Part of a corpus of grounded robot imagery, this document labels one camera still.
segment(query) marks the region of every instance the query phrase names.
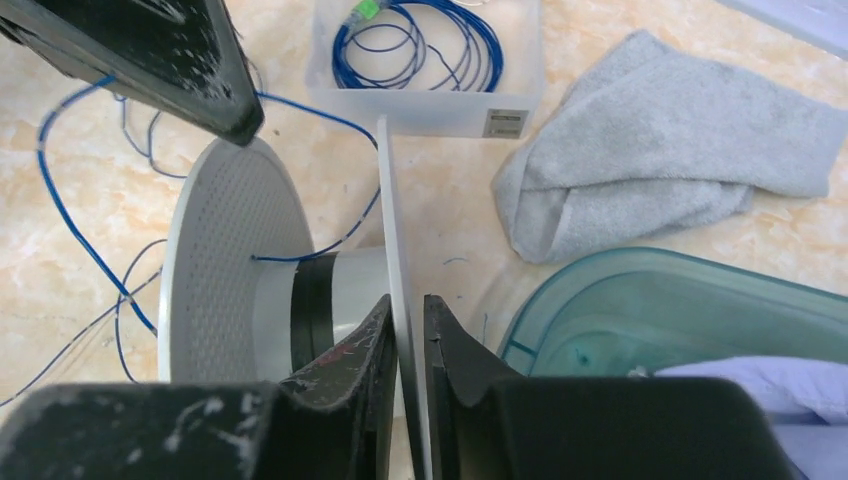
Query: white plastic container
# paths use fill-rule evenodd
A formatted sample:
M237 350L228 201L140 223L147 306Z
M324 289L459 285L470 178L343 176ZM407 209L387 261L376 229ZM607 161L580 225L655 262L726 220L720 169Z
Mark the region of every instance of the white plastic container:
M306 86L316 107L372 131L377 118L386 115L393 133L400 135L469 138L524 135L545 87L539 0L490 0L485 5L467 7L489 23L504 52L503 75L493 93L427 90L448 75L436 55L428 56L416 80L403 90L339 89L331 66L333 39L357 3L358 0L315 2ZM410 6L408 10L427 43L438 48L448 64L454 64L465 49L465 40L456 26L432 8ZM390 11L381 12L372 23L407 26ZM370 48L387 48L399 43L402 35L397 30L375 29L363 34L360 40ZM395 52L375 54L351 47L348 58L359 71L373 78L386 78L403 69L412 49L410 44Z

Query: transparent plastic box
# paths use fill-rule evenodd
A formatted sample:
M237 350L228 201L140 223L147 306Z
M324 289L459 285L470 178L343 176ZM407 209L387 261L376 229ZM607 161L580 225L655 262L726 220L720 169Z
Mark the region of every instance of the transparent plastic box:
M500 355L531 376L623 376L734 356L848 364L848 297L651 248L609 250L549 278Z
M427 90L448 74L435 55L428 57L415 82L403 90L337 88L331 66L333 39L357 3L315 2L312 54L306 71L313 105L369 130L375 129L377 118L385 114L392 131L399 135L519 138L525 134L545 87L539 0L490 0L485 5L467 7L491 25L504 51L504 72L494 93ZM465 48L456 26L429 7L410 6L408 10L426 41L453 64ZM372 23L406 26L397 14L385 11ZM361 40L370 48L388 48L403 38L397 30L375 29L363 34ZM387 78L401 71L410 55L410 50L374 54L350 48L349 61L373 78ZM504 116L521 119L510 123L509 129L497 131L497 122L492 119Z

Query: light blue cloth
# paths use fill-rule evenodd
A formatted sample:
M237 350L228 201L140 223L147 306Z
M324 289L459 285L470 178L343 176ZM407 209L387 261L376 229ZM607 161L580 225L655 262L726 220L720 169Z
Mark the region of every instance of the light blue cloth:
M809 480L848 480L848 365L737 357L656 372L741 386L762 408L786 455Z

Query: label sticker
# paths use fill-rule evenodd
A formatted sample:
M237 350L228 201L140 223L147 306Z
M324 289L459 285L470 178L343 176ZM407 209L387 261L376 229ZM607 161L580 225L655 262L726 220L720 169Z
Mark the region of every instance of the label sticker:
M527 110L489 109L483 138L520 138L524 123L530 114Z

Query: teal plastic container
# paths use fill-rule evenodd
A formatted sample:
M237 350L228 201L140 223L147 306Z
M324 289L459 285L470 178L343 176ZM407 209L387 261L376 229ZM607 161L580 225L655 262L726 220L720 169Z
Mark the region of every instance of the teal plastic container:
M653 248L560 270L499 354L530 376L623 376L740 355L848 364L848 297Z

